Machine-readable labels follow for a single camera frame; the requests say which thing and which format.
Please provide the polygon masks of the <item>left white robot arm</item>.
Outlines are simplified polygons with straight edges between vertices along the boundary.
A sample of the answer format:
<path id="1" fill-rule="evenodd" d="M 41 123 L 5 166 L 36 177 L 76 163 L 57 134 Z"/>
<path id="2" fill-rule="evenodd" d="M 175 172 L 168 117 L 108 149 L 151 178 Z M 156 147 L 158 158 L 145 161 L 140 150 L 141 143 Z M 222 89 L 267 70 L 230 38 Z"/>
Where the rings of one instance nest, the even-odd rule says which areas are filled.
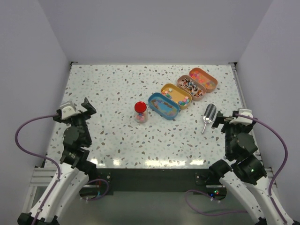
<path id="1" fill-rule="evenodd" d="M 59 224 L 59 217 L 83 186 L 96 181 L 97 166 L 87 160 L 92 138 L 86 121 L 97 111 L 87 98 L 81 106 L 85 108 L 84 112 L 68 101 L 60 106 L 55 115 L 51 115 L 55 122 L 69 125 L 63 133 L 64 150 L 59 162 L 43 157 L 55 164 L 56 172 L 38 202 L 28 213 L 20 214 L 18 224 Z"/>

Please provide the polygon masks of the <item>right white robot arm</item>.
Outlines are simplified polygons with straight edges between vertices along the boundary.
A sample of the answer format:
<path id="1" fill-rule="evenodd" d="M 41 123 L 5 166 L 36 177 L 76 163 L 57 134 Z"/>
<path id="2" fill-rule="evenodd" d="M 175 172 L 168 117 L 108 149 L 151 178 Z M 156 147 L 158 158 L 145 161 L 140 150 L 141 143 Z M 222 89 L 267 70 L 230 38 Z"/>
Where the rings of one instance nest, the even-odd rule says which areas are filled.
<path id="1" fill-rule="evenodd" d="M 272 192 L 273 180 L 255 156 L 258 147 L 251 135 L 257 119 L 251 110 L 239 109 L 226 117 L 218 112 L 213 127 L 222 125 L 225 159 L 209 167 L 209 179 L 224 185 L 242 204 L 256 225 L 298 225 Z"/>

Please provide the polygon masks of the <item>clear glass jar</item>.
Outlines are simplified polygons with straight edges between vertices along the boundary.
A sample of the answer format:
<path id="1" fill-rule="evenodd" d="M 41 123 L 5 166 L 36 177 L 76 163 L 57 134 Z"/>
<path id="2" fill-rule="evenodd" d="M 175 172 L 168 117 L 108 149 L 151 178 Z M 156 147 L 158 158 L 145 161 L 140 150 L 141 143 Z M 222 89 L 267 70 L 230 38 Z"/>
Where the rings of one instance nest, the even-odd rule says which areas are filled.
<path id="1" fill-rule="evenodd" d="M 137 113 L 135 111 L 135 120 L 136 120 L 136 122 L 145 123 L 147 121 L 147 117 L 148 117 L 148 108 L 143 113 Z"/>

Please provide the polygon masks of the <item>metal candy scoop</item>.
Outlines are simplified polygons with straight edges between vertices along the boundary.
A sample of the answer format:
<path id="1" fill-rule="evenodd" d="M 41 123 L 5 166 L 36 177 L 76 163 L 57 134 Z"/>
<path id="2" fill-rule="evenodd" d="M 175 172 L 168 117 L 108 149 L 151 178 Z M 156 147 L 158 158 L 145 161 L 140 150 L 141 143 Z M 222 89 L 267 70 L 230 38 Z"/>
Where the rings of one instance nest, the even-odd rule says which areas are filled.
<path id="1" fill-rule="evenodd" d="M 213 121 L 213 119 L 215 117 L 215 114 L 216 114 L 216 111 L 217 111 L 217 108 L 214 104 L 208 104 L 207 105 L 207 108 L 206 108 L 206 110 L 204 112 L 204 115 L 202 117 L 203 122 L 204 122 L 204 127 L 202 129 L 202 134 L 204 133 L 207 125 L 210 124 Z"/>

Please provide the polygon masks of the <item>red jar lid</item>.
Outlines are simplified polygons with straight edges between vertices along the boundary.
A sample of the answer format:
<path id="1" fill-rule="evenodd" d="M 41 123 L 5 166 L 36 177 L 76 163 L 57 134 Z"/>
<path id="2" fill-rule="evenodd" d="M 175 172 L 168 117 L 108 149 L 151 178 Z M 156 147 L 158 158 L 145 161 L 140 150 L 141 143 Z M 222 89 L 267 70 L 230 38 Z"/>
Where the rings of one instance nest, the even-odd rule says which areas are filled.
<path id="1" fill-rule="evenodd" d="M 139 101 L 135 104 L 134 109 L 137 113 L 143 113 L 147 109 L 147 105 L 143 101 Z"/>

